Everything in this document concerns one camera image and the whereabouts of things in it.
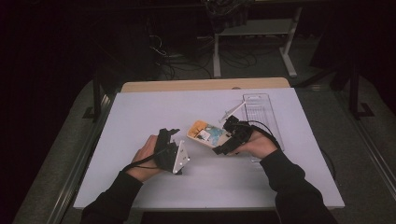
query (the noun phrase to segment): wire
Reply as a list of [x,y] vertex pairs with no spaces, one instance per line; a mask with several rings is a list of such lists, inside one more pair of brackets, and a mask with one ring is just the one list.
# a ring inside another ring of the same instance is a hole
[[151,169],[151,170],[160,169],[160,167],[147,167],[147,166],[139,166],[139,165],[137,165],[135,167],[143,168],[143,169]]
[[228,56],[224,53],[219,53],[219,56],[225,63],[227,63],[231,67],[248,68],[252,65],[257,64],[257,56],[272,53],[272,52],[276,51],[278,49],[278,47],[283,45],[283,41],[282,41],[282,43],[276,44],[276,47],[273,49],[265,51],[264,53],[255,53],[255,51],[257,51],[257,49],[261,48],[263,43],[264,43],[264,37],[261,39],[261,41],[258,44],[252,46],[251,50],[241,49],[240,44],[238,46],[239,48],[237,46],[234,46],[233,44],[230,44],[230,42],[221,44],[222,46],[230,48],[230,49],[225,50],[225,52],[227,52],[230,56]]
[[321,147],[319,147],[320,152],[327,158],[327,161],[329,162],[331,169],[332,169],[332,179],[335,180],[336,178],[336,172],[335,172],[335,166],[334,163],[332,162],[332,158],[327,154],[325,150],[323,150]]
[[131,169],[131,168],[138,167],[140,164],[143,164],[143,163],[145,163],[145,162],[147,162],[147,161],[150,161],[150,160],[152,160],[154,157],[156,157],[156,156],[160,155],[161,153],[165,152],[165,150],[166,150],[166,148],[164,148],[163,150],[161,150],[161,151],[159,151],[159,152],[156,152],[156,153],[152,154],[151,156],[147,156],[147,157],[146,157],[145,159],[143,159],[143,160],[134,161],[134,162],[132,162],[131,164],[125,166],[125,167],[122,169],[122,171],[123,171],[123,172],[126,172],[127,170],[129,170],[129,169]]
[[[167,66],[169,68],[169,72],[166,71],[163,66]],[[177,79],[180,79],[175,74],[175,69],[171,65],[165,63],[165,64],[163,64],[163,66],[161,66],[161,71],[163,72],[163,74],[165,75],[167,80],[174,80],[175,77],[177,77]]]
[[[169,70],[170,70],[170,73],[165,72],[163,70],[163,73],[165,74],[167,79],[169,79],[168,76],[170,76],[171,80],[174,79],[175,77],[177,77],[177,79],[179,79],[179,76],[176,75],[175,69],[181,70],[181,71],[204,70],[208,74],[209,78],[213,78],[211,73],[209,72],[209,70],[206,69],[206,67],[209,65],[209,63],[210,63],[210,61],[212,59],[211,56],[207,57],[207,59],[206,59],[206,61],[205,61],[205,63],[203,65],[195,63],[195,62],[193,62],[191,60],[178,62],[178,60],[180,60],[180,59],[185,60],[186,58],[185,57],[165,58],[165,63],[162,63],[162,65],[167,66],[169,68]],[[187,67],[187,68],[182,67],[183,65],[192,66],[192,68],[190,68],[190,67]]]
[[167,53],[165,50],[162,50],[161,47],[163,46],[163,41],[161,40],[161,38],[157,35],[150,35],[149,37],[155,37],[159,40],[159,46],[158,47],[153,47],[153,46],[149,46],[151,49],[155,50],[157,53],[159,53],[162,56],[166,56]]
[[274,134],[271,132],[271,130],[268,128],[268,126],[265,125],[264,123],[261,123],[257,120],[248,120],[247,122],[259,123],[260,125],[264,126],[272,136],[274,136]]

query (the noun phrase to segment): metal frame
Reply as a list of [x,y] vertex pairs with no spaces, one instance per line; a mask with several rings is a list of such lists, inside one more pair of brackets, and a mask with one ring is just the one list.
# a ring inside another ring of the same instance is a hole
[[[347,105],[348,99],[343,96],[341,93],[335,94],[336,99],[340,103],[340,105]],[[341,106],[347,115],[349,115],[349,119],[351,123],[355,126],[358,134],[361,136],[362,141],[367,146],[367,150],[372,160],[373,164],[375,165],[376,170],[381,175],[382,179],[384,180],[385,185],[388,187],[390,194],[392,195],[393,199],[396,200],[396,176],[389,168],[387,162],[385,161],[384,157],[379,152],[378,148],[376,147],[373,139],[371,138],[370,134],[367,133],[366,128],[361,123],[359,119],[356,119],[356,116],[350,114],[350,109],[348,110],[345,106]]]
[[290,77],[297,77],[297,73],[289,57],[291,42],[300,19],[302,7],[298,7],[292,19],[283,20],[257,20],[248,21],[246,26],[238,26],[225,29],[221,34],[215,34],[215,49],[213,54],[213,76],[221,77],[219,62],[219,37],[221,35],[283,35],[288,34],[286,43],[279,49],[283,63],[288,69]]
[[89,164],[89,158],[92,153],[92,148],[96,143],[97,136],[103,130],[107,116],[110,112],[110,108],[113,101],[107,96],[102,98],[102,103],[99,105],[101,107],[102,113],[96,114],[97,121],[92,123],[92,128],[84,143],[81,151],[78,153],[78,157],[75,160],[72,170],[69,173],[64,185],[61,189],[61,193],[53,206],[52,211],[49,214],[47,223],[60,223],[67,211],[69,204],[73,202],[75,193],[78,192],[78,186],[80,184],[81,178],[84,176],[86,170],[86,165]]

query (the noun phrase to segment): black long sleeve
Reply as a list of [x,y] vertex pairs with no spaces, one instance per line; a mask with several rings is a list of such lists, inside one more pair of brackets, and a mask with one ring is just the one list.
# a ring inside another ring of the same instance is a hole
[[[277,192],[276,210],[282,224],[333,224],[335,218],[323,204],[320,192],[304,179],[305,172],[281,150],[261,161],[270,187]],[[120,172],[112,186],[82,212],[81,223],[121,224],[130,213],[142,183]]]
[[82,211],[82,224],[119,224],[128,219],[134,198],[143,183],[124,172],[114,180],[111,187]]
[[277,192],[276,210],[282,224],[337,223],[319,190],[307,182],[304,170],[277,150],[260,164],[268,176],[271,189]]

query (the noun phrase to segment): black cable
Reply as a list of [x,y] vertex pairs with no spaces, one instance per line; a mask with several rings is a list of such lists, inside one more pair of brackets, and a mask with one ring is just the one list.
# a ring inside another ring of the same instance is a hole
[[[252,50],[248,51],[249,53],[253,53],[257,49],[259,49],[262,45],[264,45],[265,40],[268,39],[268,38],[266,38],[264,36],[264,37],[260,37],[260,39],[261,39],[261,41],[258,44],[253,45]],[[275,49],[279,49],[279,47],[282,47],[285,44],[285,41],[282,40],[281,38],[277,37],[277,36],[276,36],[276,39],[280,39],[280,42],[276,43],[276,48],[275,48]],[[221,45],[229,47],[229,48],[232,48],[232,49],[236,49],[236,50],[245,50],[246,49],[246,46],[240,45],[240,41],[238,41],[238,44],[236,46],[233,45],[233,44],[230,44],[230,42],[225,43],[225,44],[221,44]]]
[[129,169],[134,168],[134,167],[146,168],[145,166],[139,166],[139,165],[140,165],[140,164],[143,164],[143,163],[145,163],[145,162],[147,162],[147,161],[150,161],[150,160],[154,159],[154,157],[156,157],[156,156],[160,155],[161,153],[165,152],[165,150],[166,150],[166,148],[163,149],[163,150],[161,150],[161,151],[159,151],[159,152],[157,152],[157,153],[152,154],[151,156],[147,156],[147,157],[146,157],[145,159],[143,159],[143,160],[134,161],[134,162],[132,162],[131,164],[125,166],[125,167],[122,169],[122,171],[123,171],[123,172],[126,172],[126,171],[128,171]]
[[160,169],[160,167],[147,167],[147,166],[135,166],[135,167],[143,168],[143,169],[151,169],[151,170]]
[[[223,54],[223,53],[219,53],[219,56],[221,56],[221,59],[222,59],[225,63],[227,63],[228,65],[230,65],[231,67],[235,67],[235,68],[248,68],[248,67],[250,67],[250,66],[252,66],[252,65],[257,64],[257,57],[256,57],[256,56],[265,55],[265,54],[269,54],[269,53],[271,53],[271,52],[274,52],[274,51],[277,50],[280,46],[283,45],[283,43],[281,43],[281,44],[279,44],[279,45],[277,46],[277,48],[268,50],[267,52],[264,52],[264,53],[254,53],[254,51],[257,50],[257,49],[262,45],[262,42],[263,42],[263,39],[262,39],[261,43],[255,45],[255,47],[253,47],[252,50],[248,50],[247,52],[245,52],[244,55],[240,55],[240,54],[238,55],[238,53],[235,53],[235,52],[232,53],[230,50],[227,50],[227,52],[228,52],[231,56],[233,56],[236,60],[231,59],[230,57],[226,56],[226,55]],[[233,45],[230,45],[230,44],[225,44],[225,45],[228,46],[228,47],[231,47],[231,49],[240,50],[240,49],[238,49],[236,46],[233,46]],[[249,61],[249,59],[248,59],[249,56],[253,58],[253,60],[254,60],[253,63]],[[241,62],[238,62],[237,60],[244,60],[245,62],[244,62],[244,63],[241,63]]]
[[[165,70],[163,69],[163,66],[168,66],[168,67],[169,67],[169,72],[165,71]],[[166,77],[167,80],[174,80],[175,77],[177,77],[177,79],[180,79],[180,78],[176,75],[175,69],[174,69],[170,64],[163,63],[163,64],[162,64],[161,70],[162,70],[162,72],[163,72],[163,74],[165,75],[165,77]]]
[[[170,69],[172,69],[173,72],[175,72],[175,69],[178,70],[182,70],[182,71],[197,71],[197,70],[204,70],[208,75],[209,78],[212,78],[212,75],[210,74],[210,72],[206,69],[207,65],[209,64],[210,60],[212,57],[208,57],[206,62],[204,63],[204,65],[200,65],[197,63],[194,63],[193,61],[187,61],[187,62],[168,62],[168,63],[163,63],[163,65],[168,66]],[[174,66],[174,64],[180,64],[180,65],[187,65],[187,66],[195,66],[196,68],[182,68],[182,67],[178,67],[178,66]]]
[[330,163],[331,169],[332,169],[332,179],[335,180],[336,178],[336,172],[335,172],[335,166],[334,163],[332,162],[332,158],[327,154],[325,150],[323,150],[321,147],[319,147],[320,152],[327,158],[327,161]]
[[270,132],[268,133],[265,130],[263,130],[263,129],[255,126],[255,125],[248,125],[248,124],[243,124],[243,123],[242,124],[241,123],[236,123],[236,124],[231,124],[231,125],[232,126],[241,126],[241,127],[251,128],[254,131],[257,131],[257,132],[261,133],[262,135],[264,135],[265,137],[267,137],[276,146],[277,149],[282,150],[281,147],[280,147],[280,144],[277,142],[276,138],[274,137],[274,135],[271,133],[271,131],[269,129],[268,129],[268,131],[270,131]]
[[279,43],[276,43],[274,46],[271,46],[271,48],[273,48],[273,49],[268,49],[267,51],[265,51],[265,52],[263,52],[263,53],[256,53],[255,51],[256,51],[261,45],[263,45],[263,42],[264,42],[264,37],[263,37],[263,38],[262,38],[262,42],[261,42],[260,44],[256,45],[256,47],[253,48],[253,50],[251,51],[251,53],[254,54],[254,55],[256,55],[256,56],[260,56],[260,55],[266,55],[266,54],[272,53],[272,52],[274,52],[274,51],[278,51],[280,47],[284,46],[285,41],[282,40],[282,39],[279,38],[279,37],[276,37],[276,39],[280,39],[280,42],[279,42]]
[[274,134],[271,132],[270,128],[268,128],[268,126],[265,125],[264,123],[261,123],[257,120],[248,120],[247,122],[259,123],[260,125],[264,126],[272,136],[274,136]]

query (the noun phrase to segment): transparent container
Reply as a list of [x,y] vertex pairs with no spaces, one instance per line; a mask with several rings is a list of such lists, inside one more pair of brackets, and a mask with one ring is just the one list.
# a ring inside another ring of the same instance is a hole
[[[255,125],[268,133],[271,133],[276,138],[282,150],[284,150],[282,138],[277,127],[274,110],[271,106],[270,97],[265,93],[244,94],[245,106],[242,108],[242,114],[246,121],[251,125]],[[253,156],[250,157],[252,161],[260,161],[260,159]]]

